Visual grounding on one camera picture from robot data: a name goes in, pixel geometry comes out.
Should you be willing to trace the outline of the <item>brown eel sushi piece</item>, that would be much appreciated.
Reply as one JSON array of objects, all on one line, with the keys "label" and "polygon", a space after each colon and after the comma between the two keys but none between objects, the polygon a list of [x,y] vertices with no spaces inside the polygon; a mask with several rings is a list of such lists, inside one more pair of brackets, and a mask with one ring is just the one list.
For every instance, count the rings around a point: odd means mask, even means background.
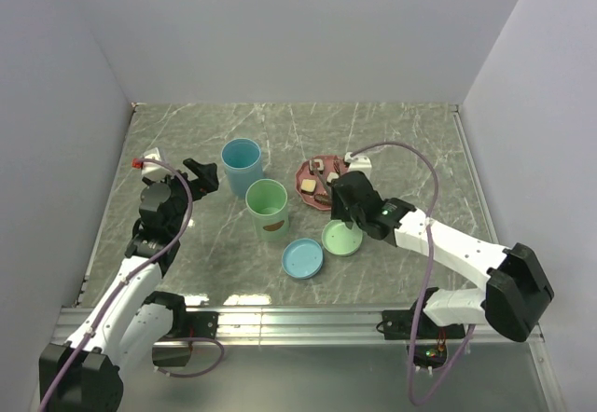
[{"label": "brown eel sushi piece", "polygon": [[327,193],[317,193],[313,195],[313,199],[320,205],[330,207],[332,205],[332,199]]}]

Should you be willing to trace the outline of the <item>white topped sushi piece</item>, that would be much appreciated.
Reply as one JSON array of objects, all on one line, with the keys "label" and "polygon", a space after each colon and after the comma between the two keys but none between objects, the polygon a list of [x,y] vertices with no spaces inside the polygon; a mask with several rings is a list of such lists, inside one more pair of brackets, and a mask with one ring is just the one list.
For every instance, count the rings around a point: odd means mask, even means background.
[{"label": "white topped sushi piece", "polygon": [[332,186],[339,179],[339,175],[336,172],[330,172],[326,177],[326,184]]}]

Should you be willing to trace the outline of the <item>metal serving tongs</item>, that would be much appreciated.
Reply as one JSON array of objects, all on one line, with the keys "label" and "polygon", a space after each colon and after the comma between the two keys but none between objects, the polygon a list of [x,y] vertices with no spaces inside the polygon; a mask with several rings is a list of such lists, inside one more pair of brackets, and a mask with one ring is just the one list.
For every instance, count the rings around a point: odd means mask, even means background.
[{"label": "metal serving tongs", "polygon": [[316,177],[318,178],[318,180],[320,181],[323,189],[326,191],[326,193],[332,198],[332,192],[331,189],[329,187],[329,185],[326,184],[326,179],[324,178],[322,173],[315,173]]}]

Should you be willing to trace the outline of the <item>dark sushi piece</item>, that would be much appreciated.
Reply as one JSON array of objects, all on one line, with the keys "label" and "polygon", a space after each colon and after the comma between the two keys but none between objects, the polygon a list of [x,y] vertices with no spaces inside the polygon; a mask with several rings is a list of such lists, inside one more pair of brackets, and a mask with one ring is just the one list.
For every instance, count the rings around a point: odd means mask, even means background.
[{"label": "dark sushi piece", "polygon": [[312,159],[308,161],[308,170],[310,173],[323,173],[325,171],[325,163],[321,159]]}]

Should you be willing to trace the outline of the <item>yellow topped sushi piece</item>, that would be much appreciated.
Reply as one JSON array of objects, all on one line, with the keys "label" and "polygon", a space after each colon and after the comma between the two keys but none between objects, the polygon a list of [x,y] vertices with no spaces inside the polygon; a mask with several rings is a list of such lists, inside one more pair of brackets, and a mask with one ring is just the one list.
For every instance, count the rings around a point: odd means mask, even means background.
[{"label": "yellow topped sushi piece", "polygon": [[313,195],[317,188],[317,182],[314,179],[305,178],[301,181],[299,188],[301,193]]}]

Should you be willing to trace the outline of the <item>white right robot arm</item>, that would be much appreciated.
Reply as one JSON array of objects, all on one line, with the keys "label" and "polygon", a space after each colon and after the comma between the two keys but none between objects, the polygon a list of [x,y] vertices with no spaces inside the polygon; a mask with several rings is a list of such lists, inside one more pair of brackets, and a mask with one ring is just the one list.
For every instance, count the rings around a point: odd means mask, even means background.
[{"label": "white right robot arm", "polygon": [[554,297],[535,252],[470,236],[379,194],[364,156],[228,181],[198,201],[169,284],[211,307],[383,304],[405,336],[490,326],[523,342]]}]

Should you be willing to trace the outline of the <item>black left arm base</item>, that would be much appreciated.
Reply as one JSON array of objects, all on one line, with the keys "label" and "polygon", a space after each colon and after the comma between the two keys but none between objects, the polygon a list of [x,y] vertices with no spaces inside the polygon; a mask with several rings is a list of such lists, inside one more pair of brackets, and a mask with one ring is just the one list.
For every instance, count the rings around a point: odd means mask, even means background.
[{"label": "black left arm base", "polygon": [[[216,339],[217,327],[219,322],[219,313],[214,310],[189,309],[185,298],[181,295],[155,291],[149,295],[145,304],[156,304],[165,307],[173,314],[173,324],[168,333],[160,339],[160,342],[172,344],[176,342],[183,343],[178,353],[172,354],[173,347],[166,347],[160,351],[160,348],[152,349],[152,361],[154,370],[171,378],[197,378],[206,375],[215,370],[223,361],[225,348],[221,342]],[[207,368],[196,373],[175,373],[169,371],[170,367],[185,367],[191,359],[194,345],[210,344],[219,350],[219,355],[215,361]]]}]

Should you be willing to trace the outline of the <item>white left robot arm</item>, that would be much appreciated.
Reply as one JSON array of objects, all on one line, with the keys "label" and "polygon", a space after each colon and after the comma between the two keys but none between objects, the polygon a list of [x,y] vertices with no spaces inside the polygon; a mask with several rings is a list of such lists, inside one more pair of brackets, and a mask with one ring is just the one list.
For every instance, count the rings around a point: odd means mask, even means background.
[{"label": "white left robot arm", "polygon": [[163,337],[189,341],[185,299],[157,291],[180,248],[193,204],[217,191],[214,163],[183,162],[184,172],[137,158],[145,188],[116,278],[84,322],[39,358],[41,411],[115,411],[132,365]]}]

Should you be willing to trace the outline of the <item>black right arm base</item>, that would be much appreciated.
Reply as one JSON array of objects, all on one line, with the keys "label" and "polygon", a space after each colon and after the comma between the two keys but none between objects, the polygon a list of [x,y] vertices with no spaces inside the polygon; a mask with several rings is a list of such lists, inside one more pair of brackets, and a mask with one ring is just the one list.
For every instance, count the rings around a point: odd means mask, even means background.
[{"label": "black right arm base", "polygon": [[419,321],[415,322],[416,304],[409,309],[384,309],[382,319],[376,325],[376,331],[385,340],[410,341],[412,326],[416,328],[416,345],[413,363],[419,368],[441,369],[449,359],[448,341],[462,339],[466,331],[462,324],[438,326],[423,312]]}]

